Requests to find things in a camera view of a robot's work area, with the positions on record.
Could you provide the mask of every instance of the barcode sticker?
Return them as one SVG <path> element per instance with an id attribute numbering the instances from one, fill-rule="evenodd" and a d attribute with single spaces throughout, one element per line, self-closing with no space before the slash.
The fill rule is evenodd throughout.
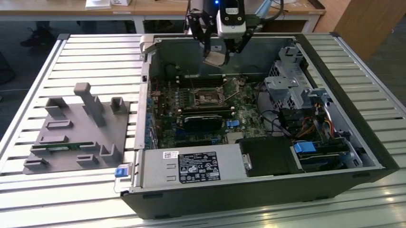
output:
<path id="1" fill-rule="evenodd" d="M 164 159 L 177 158 L 179 151 L 164 151 Z"/>

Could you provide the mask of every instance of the blue drive bracket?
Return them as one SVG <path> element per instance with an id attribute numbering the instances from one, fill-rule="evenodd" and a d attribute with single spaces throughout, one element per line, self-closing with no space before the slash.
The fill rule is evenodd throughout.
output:
<path id="1" fill-rule="evenodd" d="M 312 142 L 298 142 L 292 147 L 296 153 L 312 153 L 316 151 Z"/>

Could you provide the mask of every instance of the person's shoe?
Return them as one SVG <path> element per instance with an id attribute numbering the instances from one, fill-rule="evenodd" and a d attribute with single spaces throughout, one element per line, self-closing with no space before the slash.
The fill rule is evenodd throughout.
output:
<path id="1" fill-rule="evenodd" d="M 28 30 L 32 31 L 32 34 L 29 38 L 20 43 L 23 47 L 37 47 L 55 42 L 55 36 L 45 28 L 39 28 L 37 30 L 28 28 Z"/>

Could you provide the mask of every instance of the motherboard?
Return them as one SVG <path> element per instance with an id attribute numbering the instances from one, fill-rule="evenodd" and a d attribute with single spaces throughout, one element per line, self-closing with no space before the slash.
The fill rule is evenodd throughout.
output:
<path id="1" fill-rule="evenodd" d="M 232 144 L 267 134 L 244 76 L 183 77 L 152 83 L 159 148 Z"/>

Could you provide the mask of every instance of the table leg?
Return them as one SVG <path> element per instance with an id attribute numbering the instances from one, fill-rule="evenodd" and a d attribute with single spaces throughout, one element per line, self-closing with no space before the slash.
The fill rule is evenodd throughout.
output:
<path id="1" fill-rule="evenodd" d="M 312 30 L 315 29 L 315 26 L 318 24 L 316 23 L 318 19 L 319 19 L 319 15 L 318 14 L 316 15 L 308 15 L 308 20 L 306 21 L 303 29 L 302 29 L 303 33 L 312 32 Z"/>
<path id="2" fill-rule="evenodd" d="M 132 21 L 133 21 L 135 30 L 136 30 L 137 34 L 144 34 L 145 33 L 144 17 L 143 16 L 133 16 Z"/>

